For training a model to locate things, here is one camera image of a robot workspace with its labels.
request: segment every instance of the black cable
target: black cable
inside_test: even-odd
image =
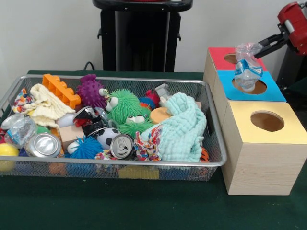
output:
[[[90,62],[90,61],[88,61],[88,62],[85,64],[85,66],[84,66],[84,69],[83,69],[83,70],[86,70],[86,68],[87,68],[87,66],[88,66],[88,65],[91,65],[92,70],[95,70],[94,65],[93,65],[93,64],[92,64],[92,62]]]

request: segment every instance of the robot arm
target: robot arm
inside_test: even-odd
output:
[[[272,53],[285,44],[298,54],[307,55],[307,18],[303,12],[305,7],[307,1],[292,2],[280,11],[278,27],[281,33],[260,41],[263,49],[255,54],[255,58]]]

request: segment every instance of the green fuzzy ball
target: green fuzzy ball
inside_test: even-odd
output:
[[[153,123],[150,121],[145,121],[141,123],[135,123],[135,122],[126,122],[124,124],[121,124],[118,126],[118,129],[121,133],[128,134],[135,138],[136,131],[139,131],[140,133],[144,132],[145,130],[149,129],[153,126]]]
[[[145,118],[145,120],[149,120],[150,110],[149,108],[141,108],[141,115]]]
[[[126,122],[128,116],[137,116],[141,114],[141,105],[139,99],[129,90],[115,90],[111,97],[118,98],[118,104],[108,114],[109,119],[115,120],[118,124]]]

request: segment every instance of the soccer ball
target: soccer ball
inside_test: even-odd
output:
[[[101,131],[99,131],[96,135],[97,135],[97,140],[101,144],[102,148],[104,150],[109,150],[113,138],[119,134],[120,132],[115,128],[104,128]]]

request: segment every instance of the white wall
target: white wall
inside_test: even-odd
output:
[[[288,0],[194,0],[182,12],[175,71],[204,70],[209,46],[236,46],[278,33]],[[0,97],[30,69],[102,69],[100,10],[91,0],[0,0]],[[277,76],[285,49],[264,62]]]

